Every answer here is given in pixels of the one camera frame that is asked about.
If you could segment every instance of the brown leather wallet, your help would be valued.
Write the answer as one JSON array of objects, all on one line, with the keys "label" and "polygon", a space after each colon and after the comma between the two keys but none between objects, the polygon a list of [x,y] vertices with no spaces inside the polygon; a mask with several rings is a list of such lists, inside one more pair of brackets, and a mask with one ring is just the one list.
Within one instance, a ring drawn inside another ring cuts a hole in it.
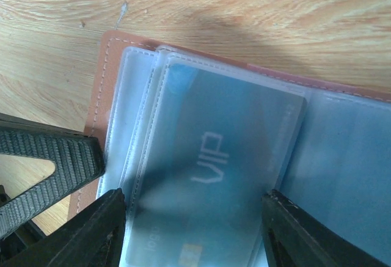
[{"label": "brown leather wallet", "polygon": [[[143,38],[136,35],[127,34],[120,31],[108,31],[104,34],[101,40],[100,55],[98,60],[97,73],[93,84],[91,103],[89,106],[85,134],[99,138],[100,144],[103,147],[106,132],[108,129],[108,120],[111,111],[112,100],[114,96],[114,87],[117,80],[120,60],[123,50],[128,46],[136,46],[139,48],[154,51],[155,48],[162,45],[161,42]],[[279,71],[269,70],[258,67],[252,64],[245,64],[223,57],[205,54],[186,48],[173,46],[184,51],[189,51],[199,56],[225,62],[237,67],[246,68],[256,73],[261,73],[271,78],[276,78],[302,86],[314,87],[317,89],[330,90],[338,93],[351,94],[359,97],[371,98],[379,101],[391,103],[391,95],[383,92],[375,92],[359,87],[351,87],[343,84],[320,81],[317,79],[305,78],[302,76],[290,75]],[[86,206],[95,200],[97,192],[98,180],[93,181],[89,185],[83,187],[79,191],[73,193],[70,199],[70,207],[68,218],[72,218],[78,214]]]}]

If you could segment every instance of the wallet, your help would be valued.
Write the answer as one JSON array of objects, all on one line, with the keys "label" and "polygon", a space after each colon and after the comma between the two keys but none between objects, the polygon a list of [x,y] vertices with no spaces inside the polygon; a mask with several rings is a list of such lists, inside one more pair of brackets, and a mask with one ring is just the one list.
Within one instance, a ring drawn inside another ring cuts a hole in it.
[{"label": "wallet", "polygon": [[278,189],[391,264],[391,96],[105,33],[85,133],[127,206],[120,266],[267,266],[261,197]]}]

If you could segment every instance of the wood surface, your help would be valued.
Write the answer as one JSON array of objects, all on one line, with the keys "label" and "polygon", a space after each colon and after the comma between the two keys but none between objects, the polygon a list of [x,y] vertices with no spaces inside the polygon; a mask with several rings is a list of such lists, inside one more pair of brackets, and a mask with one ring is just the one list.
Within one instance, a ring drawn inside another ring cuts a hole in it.
[{"label": "wood surface", "polygon": [[[0,113],[82,131],[100,38],[119,30],[391,92],[391,0],[0,0]],[[50,165],[0,157],[17,195]],[[51,233],[69,199],[35,221]]]}]

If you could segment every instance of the white mark on table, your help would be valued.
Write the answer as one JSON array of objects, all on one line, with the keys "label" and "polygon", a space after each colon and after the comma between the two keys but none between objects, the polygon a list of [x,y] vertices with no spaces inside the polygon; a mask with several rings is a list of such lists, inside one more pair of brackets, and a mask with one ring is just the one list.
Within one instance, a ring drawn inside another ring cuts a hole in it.
[{"label": "white mark on table", "polygon": [[120,13],[120,17],[118,18],[117,20],[117,23],[115,24],[115,27],[114,27],[114,30],[118,29],[118,25],[120,24],[123,16],[126,14],[126,12],[128,11],[128,2],[125,1],[122,6],[121,6],[121,13]]}]

